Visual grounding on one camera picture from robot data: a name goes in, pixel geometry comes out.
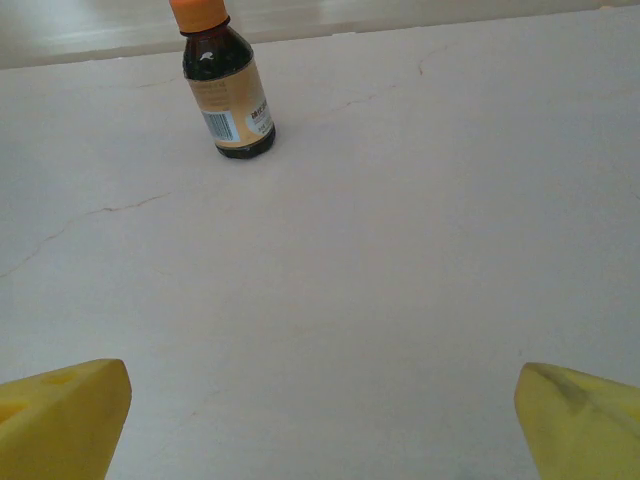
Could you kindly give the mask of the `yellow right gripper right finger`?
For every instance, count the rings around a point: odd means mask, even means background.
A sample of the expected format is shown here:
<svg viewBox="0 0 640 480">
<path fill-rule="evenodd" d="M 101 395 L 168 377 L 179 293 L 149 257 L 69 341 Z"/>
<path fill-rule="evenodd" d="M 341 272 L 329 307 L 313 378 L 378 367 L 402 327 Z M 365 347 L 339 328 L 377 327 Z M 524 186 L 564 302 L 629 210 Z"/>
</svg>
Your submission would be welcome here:
<svg viewBox="0 0 640 480">
<path fill-rule="evenodd" d="M 639 389 L 527 363 L 514 404 L 542 479 L 639 478 Z"/>
</svg>

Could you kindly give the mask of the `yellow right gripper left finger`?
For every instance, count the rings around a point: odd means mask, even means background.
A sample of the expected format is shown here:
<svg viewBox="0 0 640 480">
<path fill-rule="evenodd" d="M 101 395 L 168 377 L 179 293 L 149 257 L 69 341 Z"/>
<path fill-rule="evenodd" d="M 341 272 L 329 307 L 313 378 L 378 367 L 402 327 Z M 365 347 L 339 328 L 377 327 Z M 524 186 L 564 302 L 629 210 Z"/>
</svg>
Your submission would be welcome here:
<svg viewBox="0 0 640 480">
<path fill-rule="evenodd" d="M 97 359 L 1 385 L 3 479 L 104 479 L 132 399 L 124 362 Z"/>
</svg>

